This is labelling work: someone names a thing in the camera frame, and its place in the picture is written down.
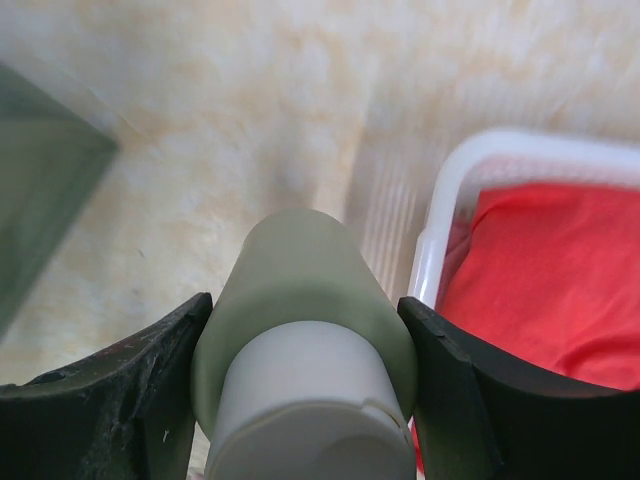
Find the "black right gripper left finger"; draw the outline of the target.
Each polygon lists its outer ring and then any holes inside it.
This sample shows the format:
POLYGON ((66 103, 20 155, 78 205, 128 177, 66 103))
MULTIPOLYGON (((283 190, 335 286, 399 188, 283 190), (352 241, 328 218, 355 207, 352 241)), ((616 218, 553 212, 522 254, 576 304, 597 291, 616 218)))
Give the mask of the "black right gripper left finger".
POLYGON ((198 293, 88 357, 2 386, 2 478, 186 478, 191 360, 211 311, 198 293))

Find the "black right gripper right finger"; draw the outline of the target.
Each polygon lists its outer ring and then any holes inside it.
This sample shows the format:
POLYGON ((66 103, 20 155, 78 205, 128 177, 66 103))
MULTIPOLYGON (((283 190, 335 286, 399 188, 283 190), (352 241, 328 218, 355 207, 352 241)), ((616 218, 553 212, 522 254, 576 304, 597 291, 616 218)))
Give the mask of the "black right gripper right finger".
POLYGON ((404 297, 429 479, 636 479, 639 394, 527 363, 404 297))

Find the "pale green white-capped bottle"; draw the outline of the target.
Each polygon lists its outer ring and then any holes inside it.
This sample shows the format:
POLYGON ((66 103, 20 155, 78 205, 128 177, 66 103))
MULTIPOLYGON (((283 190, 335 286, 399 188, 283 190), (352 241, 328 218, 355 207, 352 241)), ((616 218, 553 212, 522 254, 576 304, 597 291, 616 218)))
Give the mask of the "pale green white-capped bottle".
POLYGON ((312 209, 246 237, 194 351, 208 479, 412 479, 411 336, 347 229, 312 209))

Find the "green canvas bag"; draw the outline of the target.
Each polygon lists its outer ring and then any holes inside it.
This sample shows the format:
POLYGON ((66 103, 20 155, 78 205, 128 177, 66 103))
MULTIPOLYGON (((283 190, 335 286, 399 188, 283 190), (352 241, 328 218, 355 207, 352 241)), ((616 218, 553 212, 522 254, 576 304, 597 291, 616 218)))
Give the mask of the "green canvas bag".
POLYGON ((8 328, 118 150, 26 78, 1 68, 1 327, 8 328))

